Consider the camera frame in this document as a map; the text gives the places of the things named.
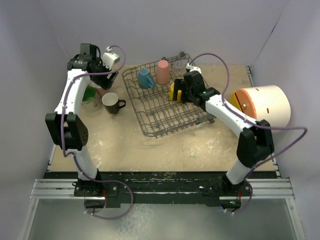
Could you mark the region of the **pink mug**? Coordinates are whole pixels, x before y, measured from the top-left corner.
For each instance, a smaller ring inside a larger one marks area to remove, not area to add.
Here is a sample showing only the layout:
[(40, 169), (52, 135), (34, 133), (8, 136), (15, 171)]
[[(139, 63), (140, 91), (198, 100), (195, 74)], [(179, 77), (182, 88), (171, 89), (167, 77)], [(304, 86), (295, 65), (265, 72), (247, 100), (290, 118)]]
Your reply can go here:
[(99, 95), (100, 98), (102, 98), (105, 94), (107, 94), (109, 91), (102, 88), (98, 84), (94, 83), (93, 81), (91, 82), (91, 85), (93, 88), (95, 88), (97, 94)]

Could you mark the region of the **black mug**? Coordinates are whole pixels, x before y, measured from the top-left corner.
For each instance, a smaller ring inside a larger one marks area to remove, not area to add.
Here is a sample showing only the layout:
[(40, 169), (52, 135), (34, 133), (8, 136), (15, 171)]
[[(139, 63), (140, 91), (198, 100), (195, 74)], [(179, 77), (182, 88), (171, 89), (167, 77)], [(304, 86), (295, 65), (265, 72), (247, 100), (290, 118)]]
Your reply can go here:
[(120, 109), (126, 106), (126, 101), (119, 99), (118, 95), (114, 92), (108, 92), (101, 98), (101, 102), (104, 105), (106, 111), (109, 114), (116, 115)]

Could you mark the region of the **white cat mug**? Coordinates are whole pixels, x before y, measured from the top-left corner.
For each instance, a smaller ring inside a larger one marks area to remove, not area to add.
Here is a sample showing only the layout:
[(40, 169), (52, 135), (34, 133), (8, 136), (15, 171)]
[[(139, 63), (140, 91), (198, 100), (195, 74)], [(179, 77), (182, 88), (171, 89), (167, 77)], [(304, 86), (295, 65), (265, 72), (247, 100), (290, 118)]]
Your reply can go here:
[(89, 85), (86, 87), (82, 98), (82, 105), (90, 113), (96, 112), (100, 108), (99, 95), (94, 87)]

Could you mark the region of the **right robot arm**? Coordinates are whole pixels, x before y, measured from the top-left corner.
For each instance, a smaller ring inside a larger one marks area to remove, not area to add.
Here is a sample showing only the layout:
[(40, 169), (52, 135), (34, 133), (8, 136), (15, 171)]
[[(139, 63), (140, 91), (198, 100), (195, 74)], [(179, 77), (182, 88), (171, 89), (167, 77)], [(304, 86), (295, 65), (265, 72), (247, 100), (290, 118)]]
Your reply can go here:
[(178, 99), (179, 91), (181, 91), (182, 103), (193, 103), (203, 111), (217, 117), (238, 137), (237, 160), (222, 177), (221, 184), (226, 195), (235, 195), (248, 173), (256, 164), (271, 156), (275, 150), (269, 122), (257, 121), (234, 106), (227, 108), (228, 102), (218, 90), (206, 87), (198, 71), (186, 72), (183, 79), (174, 80), (172, 94), (174, 101)]

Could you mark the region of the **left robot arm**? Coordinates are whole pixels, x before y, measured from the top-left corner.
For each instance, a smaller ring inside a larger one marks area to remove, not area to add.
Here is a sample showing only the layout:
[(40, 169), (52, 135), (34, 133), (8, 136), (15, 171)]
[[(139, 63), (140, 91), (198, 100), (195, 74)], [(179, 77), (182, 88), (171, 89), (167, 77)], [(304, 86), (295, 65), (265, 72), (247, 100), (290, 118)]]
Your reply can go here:
[(118, 70), (113, 70), (120, 56), (108, 46), (104, 53), (94, 44), (82, 43), (80, 52), (67, 63), (66, 85), (54, 112), (45, 116), (45, 123), (53, 143), (64, 157), (75, 161), (78, 172), (73, 183), (74, 192), (84, 196), (98, 196), (103, 191), (101, 174), (86, 147), (89, 131), (79, 117), (85, 90), (90, 82), (104, 90), (113, 85)]

